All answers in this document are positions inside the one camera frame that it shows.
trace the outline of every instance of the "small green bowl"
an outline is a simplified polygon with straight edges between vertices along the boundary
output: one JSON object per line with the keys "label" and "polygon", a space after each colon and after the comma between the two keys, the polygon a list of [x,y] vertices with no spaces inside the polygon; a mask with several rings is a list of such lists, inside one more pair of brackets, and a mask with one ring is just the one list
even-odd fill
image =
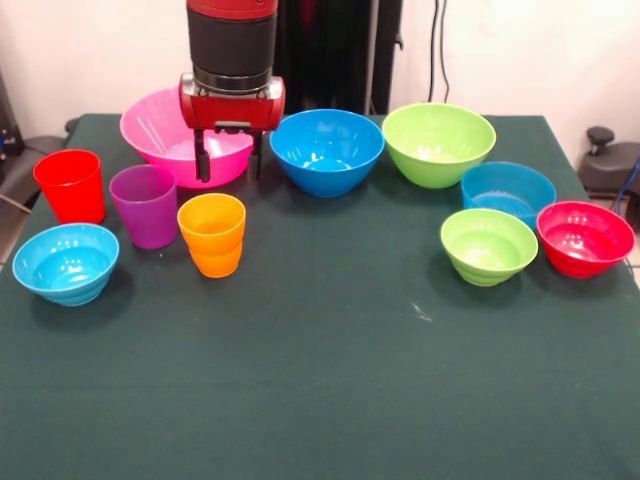
{"label": "small green bowl", "polygon": [[454,213],[442,224],[440,239],[460,276],[479,287],[508,280],[538,254],[538,239],[526,223],[488,208]]}
{"label": "small green bowl", "polygon": [[443,103],[395,110],[382,124],[382,132],[402,174],[426,188],[455,185],[496,144],[496,131],[484,117]]}

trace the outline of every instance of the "blue bowl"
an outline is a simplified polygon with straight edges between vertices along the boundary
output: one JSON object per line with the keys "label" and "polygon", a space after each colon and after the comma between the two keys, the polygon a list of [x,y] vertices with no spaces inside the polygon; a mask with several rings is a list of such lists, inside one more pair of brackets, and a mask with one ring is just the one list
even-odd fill
{"label": "blue bowl", "polygon": [[119,253],[118,239],[106,228],[69,223],[30,238],[13,259],[13,275],[33,293],[77,307],[100,295]]}
{"label": "blue bowl", "polygon": [[464,208],[492,208],[518,217],[535,231],[538,213],[556,201],[556,189],[540,172],[509,162],[490,162],[462,177]]}
{"label": "blue bowl", "polygon": [[371,172],[385,145],[380,127],[343,110],[309,110],[287,117],[270,140],[289,178],[317,197],[353,190]]}

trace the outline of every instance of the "red cup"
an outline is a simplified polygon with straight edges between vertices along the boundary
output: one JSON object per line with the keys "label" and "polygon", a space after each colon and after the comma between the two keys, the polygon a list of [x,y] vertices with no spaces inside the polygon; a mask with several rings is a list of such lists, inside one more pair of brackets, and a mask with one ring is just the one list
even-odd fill
{"label": "red cup", "polygon": [[33,177],[60,223],[100,223],[105,215],[100,157],[87,150],[62,150],[33,168]]}

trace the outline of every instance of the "pink bowl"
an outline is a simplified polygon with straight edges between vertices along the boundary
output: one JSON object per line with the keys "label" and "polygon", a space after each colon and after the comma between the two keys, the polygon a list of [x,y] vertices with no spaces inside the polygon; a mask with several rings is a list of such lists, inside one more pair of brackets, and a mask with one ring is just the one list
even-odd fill
{"label": "pink bowl", "polygon": [[205,132],[211,180],[196,178],[193,131],[182,118],[178,88],[160,90],[136,102],[120,119],[120,133],[147,162],[173,173],[186,188],[211,188],[238,178],[249,165],[253,138],[239,133]]}
{"label": "pink bowl", "polygon": [[544,208],[538,215],[538,234],[551,265],[573,278],[593,277],[621,262],[636,240],[624,218],[577,201]]}

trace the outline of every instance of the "black cylinder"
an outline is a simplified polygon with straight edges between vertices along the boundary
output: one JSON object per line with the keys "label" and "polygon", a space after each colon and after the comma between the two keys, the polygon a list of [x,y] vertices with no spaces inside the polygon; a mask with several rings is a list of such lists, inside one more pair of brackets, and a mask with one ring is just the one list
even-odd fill
{"label": "black cylinder", "polygon": [[276,15],[258,20],[221,20],[187,9],[194,67],[225,77],[270,71],[276,42]]}

